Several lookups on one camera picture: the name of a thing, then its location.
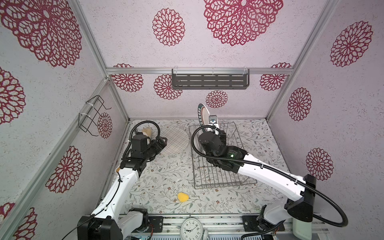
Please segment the white blue grid plate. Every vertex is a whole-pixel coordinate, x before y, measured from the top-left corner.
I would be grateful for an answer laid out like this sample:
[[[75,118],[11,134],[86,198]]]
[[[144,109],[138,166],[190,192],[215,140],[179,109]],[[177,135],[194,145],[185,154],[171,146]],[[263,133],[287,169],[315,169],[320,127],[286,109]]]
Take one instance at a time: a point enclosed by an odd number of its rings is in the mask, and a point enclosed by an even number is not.
[[[167,146],[162,150],[163,155],[176,155],[183,152],[190,141],[187,132],[177,127],[165,128],[162,137],[168,140]]]

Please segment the green red rimmed plate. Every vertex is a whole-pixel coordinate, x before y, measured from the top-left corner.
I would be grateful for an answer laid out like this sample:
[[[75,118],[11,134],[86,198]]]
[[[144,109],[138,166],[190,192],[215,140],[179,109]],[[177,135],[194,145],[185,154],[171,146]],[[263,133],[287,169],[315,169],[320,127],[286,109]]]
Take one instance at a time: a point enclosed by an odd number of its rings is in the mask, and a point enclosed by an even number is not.
[[[210,113],[207,107],[204,104],[198,105],[198,119],[200,126],[209,126],[210,122]]]

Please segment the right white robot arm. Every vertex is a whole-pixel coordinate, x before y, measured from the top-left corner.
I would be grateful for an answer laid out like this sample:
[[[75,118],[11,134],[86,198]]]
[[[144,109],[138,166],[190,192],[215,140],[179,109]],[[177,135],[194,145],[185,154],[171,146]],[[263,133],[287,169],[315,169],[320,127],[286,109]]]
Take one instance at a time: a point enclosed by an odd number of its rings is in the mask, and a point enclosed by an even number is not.
[[[306,223],[317,219],[338,228],[348,225],[348,217],[342,208],[316,189],[314,176],[307,174],[302,177],[286,173],[262,162],[246,150],[227,146],[223,142],[224,134],[224,131],[215,126],[200,126],[192,133],[192,149],[213,166],[256,179],[286,196],[285,200],[263,206],[257,217],[255,232],[242,235],[242,240],[269,234],[290,218]],[[334,222],[314,214],[316,196],[328,202],[340,214],[341,222]]]

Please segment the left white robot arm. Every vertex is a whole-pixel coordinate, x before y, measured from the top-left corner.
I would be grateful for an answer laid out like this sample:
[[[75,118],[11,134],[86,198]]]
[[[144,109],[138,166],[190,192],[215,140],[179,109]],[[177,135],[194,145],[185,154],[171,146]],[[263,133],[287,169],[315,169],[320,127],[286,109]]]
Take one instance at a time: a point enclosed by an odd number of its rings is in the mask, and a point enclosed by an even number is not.
[[[132,128],[115,182],[96,209],[89,216],[82,216],[75,227],[79,240],[124,240],[133,232],[148,229],[147,209],[132,208],[124,217],[120,214],[131,188],[167,141],[154,121],[142,121]]]

